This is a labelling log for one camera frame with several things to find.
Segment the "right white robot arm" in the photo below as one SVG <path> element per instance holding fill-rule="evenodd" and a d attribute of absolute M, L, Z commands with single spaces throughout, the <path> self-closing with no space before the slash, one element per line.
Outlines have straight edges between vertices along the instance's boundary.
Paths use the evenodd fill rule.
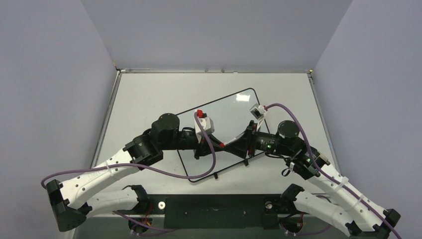
<path fill-rule="evenodd" d="M 351 239 L 387 239 L 390 233 L 396 234 L 400 214 L 394 209 L 384 209 L 360 193 L 322 153 L 308 147 L 299 133 L 299 127 L 291 120 L 279 123 L 276 134 L 258 131 L 257 123 L 251 121 L 240 136 L 221 147 L 241 158 L 254 156 L 256 151 L 281 158 L 289 171 L 334 201 L 330 203 L 291 184 L 280 200 L 282 209 L 288 213 L 297 210 L 311 214 Z"/>

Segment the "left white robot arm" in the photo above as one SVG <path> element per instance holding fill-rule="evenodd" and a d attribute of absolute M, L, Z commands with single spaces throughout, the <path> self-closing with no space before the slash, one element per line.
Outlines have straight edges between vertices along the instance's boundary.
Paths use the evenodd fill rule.
<path fill-rule="evenodd" d="M 154 170 L 153 165 L 163 159 L 165 150 L 192 150 L 195 158 L 215 157 L 224 149 L 224 143 L 213 136 L 212 120 L 196 111 L 194 122 L 193 128 L 183 130 L 175 114 L 163 114 L 150 129 L 98 166 L 76 170 L 75 177 L 65 181 L 57 180 L 56 174 L 42 179 L 41 186 L 47 191 L 58 230 L 70 231 L 88 216 L 107 209 L 145 213 L 148 200 L 143 197 L 142 187 L 130 187 L 111 195 L 104 195 L 102 190 L 143 169 Z"/>

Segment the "white marker pen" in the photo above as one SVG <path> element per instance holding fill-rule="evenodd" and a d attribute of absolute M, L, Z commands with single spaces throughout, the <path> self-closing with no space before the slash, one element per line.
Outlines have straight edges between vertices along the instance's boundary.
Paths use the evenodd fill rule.
<path fill-rule="evenodd" d="M 237 135 L 236 137 L 234 137 L 233 139 L 231 139 L 231 140 L 227 141 L 226 143 L 227 143 L 227 144 L 229 144 L 229 143 L 231 143 L 231 142 L 233 142 L 233 141 L 235 141 L 235 140 L 237 140 L 237 139 L 239 139 L 239 138 L 241 138 L 241 137 L 242 137 L 242 134 L 239 134 L 239 135 Z"/>

